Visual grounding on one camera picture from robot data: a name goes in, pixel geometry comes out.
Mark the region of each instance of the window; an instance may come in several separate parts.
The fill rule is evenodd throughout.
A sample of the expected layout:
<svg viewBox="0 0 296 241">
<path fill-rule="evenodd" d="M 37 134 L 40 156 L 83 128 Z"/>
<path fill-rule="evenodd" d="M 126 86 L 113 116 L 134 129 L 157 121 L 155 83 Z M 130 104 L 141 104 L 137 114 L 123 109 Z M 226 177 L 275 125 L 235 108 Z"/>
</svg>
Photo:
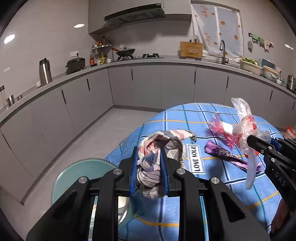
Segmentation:
<svg viewBox="0 0 296 241">
<path fill-rule="evenodd" d="M 243 56 L 242 23 L 238 11 L 209 4 L 192 4 L 194 36 L 209 55 L 221 57 L 223 39 L 229 58 Z"/>
</svg>

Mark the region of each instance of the wok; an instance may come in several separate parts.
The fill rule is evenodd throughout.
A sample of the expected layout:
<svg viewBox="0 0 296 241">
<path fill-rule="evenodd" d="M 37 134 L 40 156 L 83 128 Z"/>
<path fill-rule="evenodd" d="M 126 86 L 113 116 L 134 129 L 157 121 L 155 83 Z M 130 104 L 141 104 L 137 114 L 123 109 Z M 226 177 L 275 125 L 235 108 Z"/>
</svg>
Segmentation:
<svg viewBox="0 0 296 241">
<path fill-rule="evenodd" d="M 118 50 L 116 48 L 112 48 L 114 51 L 116 51 L 117 55 L 120 57 L 127 57 L 127 56 L 131 56 L 136 49 L 127 49 L 124 48 L 124 50 Z"/>
</svg>

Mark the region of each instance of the floor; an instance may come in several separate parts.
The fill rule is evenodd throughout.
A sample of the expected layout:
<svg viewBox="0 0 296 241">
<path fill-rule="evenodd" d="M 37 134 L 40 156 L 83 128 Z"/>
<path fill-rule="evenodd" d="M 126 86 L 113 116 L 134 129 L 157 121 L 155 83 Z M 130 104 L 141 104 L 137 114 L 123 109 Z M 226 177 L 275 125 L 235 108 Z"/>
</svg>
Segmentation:
<svg viewBox="0 0 296 241">
<path fill-rule="evenodd" d="M 24 205 L 5 190 L 0 190 L 0 207 L 16 232 L 25 240 L 29 230 L 50 208 L 52 187 L 64 169 L 81 159 L 105 158 L 121 140 L 156 114 L 111 109 L 64 152 L 34 188 Z"/>
</svg>

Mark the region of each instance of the faucet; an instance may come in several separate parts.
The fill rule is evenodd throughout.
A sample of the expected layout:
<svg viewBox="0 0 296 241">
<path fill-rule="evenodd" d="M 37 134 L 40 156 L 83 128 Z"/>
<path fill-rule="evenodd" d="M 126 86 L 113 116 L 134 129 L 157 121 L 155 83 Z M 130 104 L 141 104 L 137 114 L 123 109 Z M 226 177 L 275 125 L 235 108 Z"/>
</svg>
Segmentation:
<svg viewBox="0 0 296 241">
<path fill-rule="evenodd" d="M 226 58 L 225 58 L 225 42 L 224 42 L 224 40 L 221 40 L 221 42 L 220 42 L 220 51 L 223 51 L 222 64 L 225 65 L 225 63 L 228 63 L 228 60 L 226 60 Z"/>
</svg>

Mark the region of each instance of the plastic bag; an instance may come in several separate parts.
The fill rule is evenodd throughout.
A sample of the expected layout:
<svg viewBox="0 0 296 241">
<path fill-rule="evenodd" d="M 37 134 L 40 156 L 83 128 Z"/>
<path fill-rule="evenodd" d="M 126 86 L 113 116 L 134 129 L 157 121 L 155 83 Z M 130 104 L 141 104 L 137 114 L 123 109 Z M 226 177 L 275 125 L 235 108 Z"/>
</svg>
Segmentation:
<svg viewBox="0 0 296 241">
<path fill-rule="evenodd" d="M 260 131 L 257 127 L 254 117 L 252 116 L 249 104 L 242 98 L 231 98 L 234 108 L 237 110 L 239 119 L 241 120 L 233 129 L 233 136 L 236 145 L 246 155 L 249 161 L 247 166 L 246 189 L 250 190 L 255 182 L 258 152 L 248 146 L 247 138 L 249 135 L 257 136 L 267 142 L 271 141 L 269 131 Z"/>
<path fill-rule="evenodd" d="M 216 114 L 213 115 L 213 119 L 210 121 L 209 127 L 210 127 L 210 130 L 213 133 L 215 133 L 216 135 L 224 136 L 227 145 L 231 149 L 235 148 L 235 140 L 234 140 L 234 137 L 233 137 L 233 135 L 228 134 L 224 130 L 221 117 L 220 117 L 220 115 L 218 113 L 216 113 Z"/>
</svg>

